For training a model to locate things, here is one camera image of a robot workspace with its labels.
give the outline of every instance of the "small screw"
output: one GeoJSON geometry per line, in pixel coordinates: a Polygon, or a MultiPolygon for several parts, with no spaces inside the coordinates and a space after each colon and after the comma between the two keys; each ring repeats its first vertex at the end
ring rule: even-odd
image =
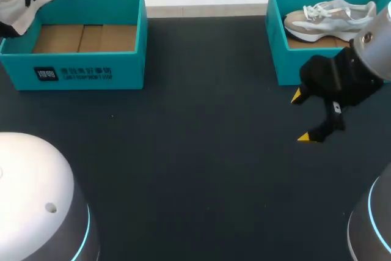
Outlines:
{"type": "Polygon", "coordinates": [[[370,40],[372,40],[372,33],[371,33],[371,32],[366,33],[366,34],[362,37],[362,41],[363,41],[364,43],[369,43],[370,40]]]}

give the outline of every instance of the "black tabletop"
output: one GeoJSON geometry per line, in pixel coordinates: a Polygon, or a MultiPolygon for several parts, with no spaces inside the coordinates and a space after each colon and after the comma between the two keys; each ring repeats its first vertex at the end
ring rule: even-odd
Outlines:
{"type": "Polygon", "coordinates": [[[349,215],[391,157],[391,88],[345,133],[296,142],[323,102],[290,104],[264,23],[150,20],[143,90],[17,92],[0,73],[0,131],[69,160],[102,261],[350,260],[349,215]]]}

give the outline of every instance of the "sneaker sole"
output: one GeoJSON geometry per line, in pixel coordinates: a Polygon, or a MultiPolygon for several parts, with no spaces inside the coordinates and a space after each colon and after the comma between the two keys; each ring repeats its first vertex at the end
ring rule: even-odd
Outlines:
{"type": "Polygon", "coordinates": [[[351,39],[354,39],[355,36],[357,35],[357,33],[352,33],[352,32],[327,32],[327,33],[322,33],[322,34],[303,34],[303,33],[299,33],[299,32],[296,32],[294,30],[291,30],[291,29],[288,29],[287,27],[285,27],[285,29],[291,33],[292,35],[294,35],[295,37],[299,38],[300,40],[304,40],[306,42],[310,42],[310,43],[313,43],[313,42],[316,42],[318,41],[320,38],[323,38],[325,36],[334,36],[334,37],[337,37],[343,41],[350,41],[351,39]]]}
{"type": "Polygon", "coordinates": [[[35,15],[37,14],[38,9],[44,6],[46,3],[52,0],[36,0],[26,11],[16,20],[11,27],[16,31],[16,33],[21,36],[29,29],[32,22],[34,21],[35,15]]]}

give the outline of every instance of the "printed logo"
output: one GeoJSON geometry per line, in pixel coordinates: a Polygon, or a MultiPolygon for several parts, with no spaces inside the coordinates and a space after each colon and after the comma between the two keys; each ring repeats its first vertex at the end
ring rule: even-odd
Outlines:
{"type": "Polygon", "coordinates": [[[59,80],[53,67],[34,67],[34,71],[38,79],[42,82],[59,80]]]}

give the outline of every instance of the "open shoe box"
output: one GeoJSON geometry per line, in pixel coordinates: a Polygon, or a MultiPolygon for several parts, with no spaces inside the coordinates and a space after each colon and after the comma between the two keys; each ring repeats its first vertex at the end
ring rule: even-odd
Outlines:
{"type": "MultiPolygon", "coordinates": [[[[286,36],[282,23],[283,17],[303,6],[330,0],[269,0],[266,14],[266,31],[276,69],[279,85],[300,84],[299,70],[312,56],[319,54],[333,57],[347,42],[329,37],[321,38],[315,43],[303,43],[286,36]]],[[[391,0],[345,0],[353,4],[367,4],[374,1],[380,12],[391,0]]]]}
{"type": "Polygon", "coordinates": [[[147,27],[144,0],[54,0],[0,61],[18,90],[141,89],[147,27]]]}

